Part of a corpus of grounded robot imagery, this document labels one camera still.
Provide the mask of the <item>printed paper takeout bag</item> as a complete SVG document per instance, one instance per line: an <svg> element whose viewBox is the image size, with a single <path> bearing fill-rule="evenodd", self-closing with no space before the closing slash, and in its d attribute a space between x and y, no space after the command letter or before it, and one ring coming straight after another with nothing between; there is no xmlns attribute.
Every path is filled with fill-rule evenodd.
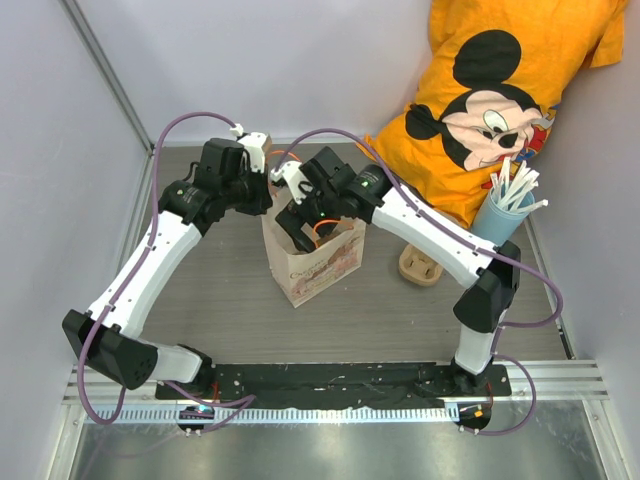
<svg viewBox="0 0 640 480"><path fill-rule="evenodd" d="M280 191L272 200L273 206L261 218L269 268L275 282L297 308L361 266L366 224L343 218L334 232L318 240L317 250L305 253L296 249L275 220L291 195Z"/></svg>

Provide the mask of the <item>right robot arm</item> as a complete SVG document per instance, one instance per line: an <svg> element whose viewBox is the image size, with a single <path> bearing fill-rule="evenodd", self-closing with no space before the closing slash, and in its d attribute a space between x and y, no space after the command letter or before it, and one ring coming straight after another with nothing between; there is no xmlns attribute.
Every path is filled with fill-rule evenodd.
<svg viewBox="0 0 640 480"><path fill-rule="evenodd" d="M461 330L449 390L472 395L486 386L495 334L519 282L512 265L493 259L498 247L430 209L407 188L395 188L381 166L355 172L329 147L305 163L273 168L269 180L292 196L276 221L302 251L316 248L304 226L358 219L406 241L451 275L464 292L453 307Z"/></svg>

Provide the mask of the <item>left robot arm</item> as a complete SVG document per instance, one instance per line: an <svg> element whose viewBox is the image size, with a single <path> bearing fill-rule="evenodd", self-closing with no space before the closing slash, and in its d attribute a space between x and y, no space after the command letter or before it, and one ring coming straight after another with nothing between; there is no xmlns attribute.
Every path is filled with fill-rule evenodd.
<svg viewBox="0 0 640 480"><path fill-rule="evenodd" d="M128 390L148 380L171 380L193 399L211 391L209 357L186 346L144 341L141 334L167 281L213 224L229 210L259 216L271 207L270 143L257 132L211 139L188 178L164 189L157 221L115 280L86 311L71 310L62 321L74 353L87 356L86 366Z"/></svg>

